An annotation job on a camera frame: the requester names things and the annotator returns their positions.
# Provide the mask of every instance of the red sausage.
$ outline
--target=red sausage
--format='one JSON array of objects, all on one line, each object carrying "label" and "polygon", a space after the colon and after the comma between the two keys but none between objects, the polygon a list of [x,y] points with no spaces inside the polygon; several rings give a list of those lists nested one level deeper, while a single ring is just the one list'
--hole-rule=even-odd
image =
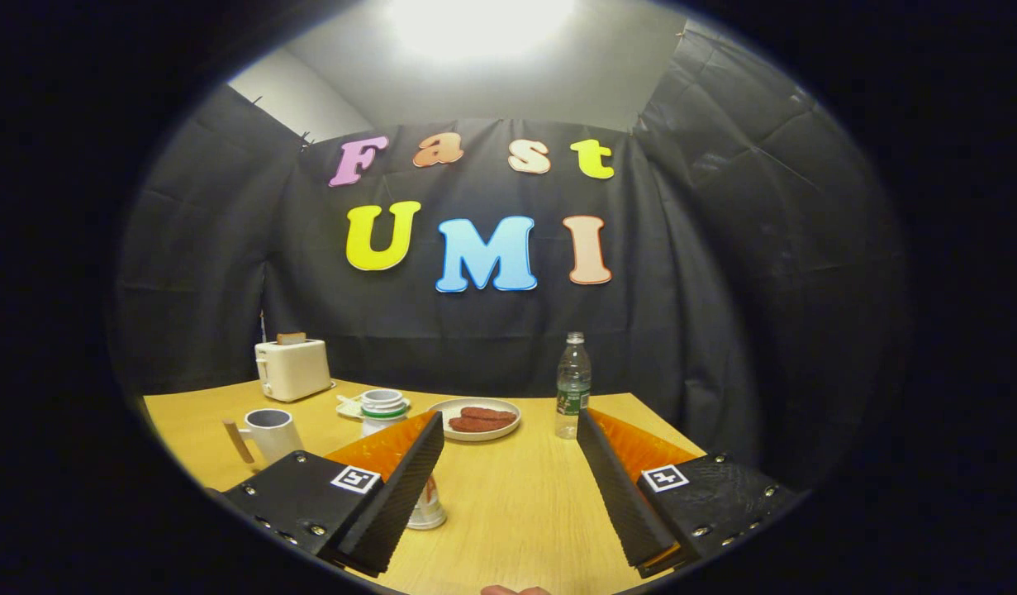
[{"label": "red sausage", "polygon": [[458,432],[492,432],[506,425],[512,425],[513,419],[479,419],[477,417],[453,417],[448,421],[451,428]]},{"label": "red sausage", "polygon": [[489,421],[500,421],[500,419],[507,419],[507,421],[516,421],[516,414],[508,411],[494,411],[492,409],[486,409],[485,407],[466,407],[460,410],[460,414],[464,417],[474,417],[477,419],[489,419]]}]

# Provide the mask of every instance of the white plate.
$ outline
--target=white plate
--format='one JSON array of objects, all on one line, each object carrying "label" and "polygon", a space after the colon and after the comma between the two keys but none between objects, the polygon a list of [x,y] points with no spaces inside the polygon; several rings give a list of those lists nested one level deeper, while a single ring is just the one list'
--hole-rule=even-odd
[{"label": "white plate", "polygon": [[[508,423],[508,425],[505,425],[501,429],[490,430],[490,432],[458,432],[458,430],[453,429],[448,425],[448,421],[453,417],[460,417],[460,410],[466,407],[485,407],[493,411],[507,411],[508,413],[516,414],[516,421]],[[519,407],[508,402],[501,402],[499,399],[483,399],[482,397],[465,397],[465,399],[448,400],[448,402],[433,404],[428,411],[442,412],[442,430],[444,430],[445,437],[463,440],[467,443],[480,443],[484,440],[492,440],[493,438],[511,434],[519,427],[519,421],[523,418]]]},{"label": "white plate", "polygon": [[[342,395],[336,395],[336,399],[339,399],[339,397],[342,397]],[[403,402],[406,402],[406,411],[409,411],[409,408],[412,407],[412,403],[410,403],[410,400],[406,399],[406,397],[403,397],[402,400]],[[364,419],[361,415],[361,395],[358,395],[353,399],[347,399],[345,403],[340,403],[339,407],[336,408],[336,413],[343,415],[343,417]]]}]

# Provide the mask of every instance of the ceiling light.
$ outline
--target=ceiling light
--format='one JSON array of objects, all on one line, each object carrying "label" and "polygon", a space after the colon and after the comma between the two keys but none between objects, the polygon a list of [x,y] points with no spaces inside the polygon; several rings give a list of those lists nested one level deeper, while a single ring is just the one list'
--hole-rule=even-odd
[{"label": "ceiling light", "polygon": [[394,0],[403,49],[432,60],[519,56],[550,38],[574,0]]}]

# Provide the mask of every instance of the toaster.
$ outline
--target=toaster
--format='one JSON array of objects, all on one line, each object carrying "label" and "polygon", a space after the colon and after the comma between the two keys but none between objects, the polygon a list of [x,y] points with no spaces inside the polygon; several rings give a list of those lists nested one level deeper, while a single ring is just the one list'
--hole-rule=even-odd
[{"label": "toaster", "polygon": [[332,386],[328,357],[319,339],[307,339],[294,346],[258,343],[254,347],[254,362],[262,381],[262,394],[282,403],[292,403]]}]

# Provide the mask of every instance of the yellow letter u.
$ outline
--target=yellow letter u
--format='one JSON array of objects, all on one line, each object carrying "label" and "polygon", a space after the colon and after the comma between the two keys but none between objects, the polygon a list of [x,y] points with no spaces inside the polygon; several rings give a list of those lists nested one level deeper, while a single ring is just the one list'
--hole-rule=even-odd
[{"label": "yellow letter u", "polygon": [[347,212],[350,230],[346,233],[346,259],[362,272],[382,272],[402,261],[409,252],[409,238],[413,233],[413,215],[420,210],[416,200],[395,202],[387,211],[394,215],[394,233],[391,245],[376,252],[372,249],[372,223],[380,214],[379,206],[366,204]]}]

